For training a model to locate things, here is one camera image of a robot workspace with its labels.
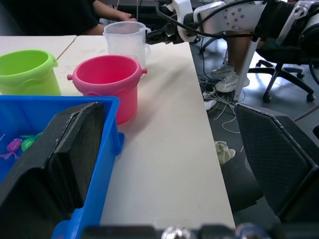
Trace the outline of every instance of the black shirt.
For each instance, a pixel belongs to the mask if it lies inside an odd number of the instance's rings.
[[[0,0],[27,35],[80,35],[99,22],[95,0]]]

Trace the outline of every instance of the green bucket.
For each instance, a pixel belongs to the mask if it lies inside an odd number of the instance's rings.
[[[0,56],[0,92],[3,95],[60,96],[53,67],[58,63],[49,52],[24,50]]]

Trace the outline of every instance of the chair wheel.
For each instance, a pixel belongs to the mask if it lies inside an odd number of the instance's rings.
[[[302,79],[305,75],[302,73],[297,73],[297,78]]]
[[[312,102],[312,101],[314,101],[314,100],[315,100],[315,98],[314,98],[313,95],[310,95],[310,94],[307,95],[307,101],[308,101],[308,102]]]
[[[269,102],[270,102],[270,96],[268,96],[268,95],[265,96],[265,95],[264,95],[264,96],[263,96],[263,102],[264,102],[264,103],[269,103]]]

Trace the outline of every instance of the table surface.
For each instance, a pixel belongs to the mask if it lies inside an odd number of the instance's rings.
[[[74,41],[74,36],[0,36],[0,55],[25,49],[41,49],[55,58]]]
[[[234,227],[189,44],[157,44],[151,51],[138,84],[137,115],[119,126],[126,141],[101,224]],[[55,69],[62,94],[80,95],[66,75],[103,54],[104,37],[77,37]]]

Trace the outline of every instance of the chair base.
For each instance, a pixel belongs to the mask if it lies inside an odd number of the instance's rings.
[[[272,75],[270,83],[263,95],[263,101],[265,103],[270,102],[270,95],[269,92],[273,86],[273,84],[275,83],[275,80],[277,77],[282,77],[288,81],[290,81],[291,83],[295,84],[296,86],[299,86],[301,89],[303,89],[304,91],[306,91],[308,93],[307,95],[307,101],[308,102],[312,102],[314,101],[314,91],[312,88],[310,88],[307,84],[305,84],[302,81],[302,78],[305,76],[304,74],[302,74],[302,69],[300,68],[295,68],[295,67],[285,67],[283,68],[283,64],[277,64],[276,66],[274,66],[273,64],[264,61],[264,60],[260,60],[257,64],[256,64],[256,68],[251,68],[249,69],[248,73],[264,73],[264,74],[270,74]]]

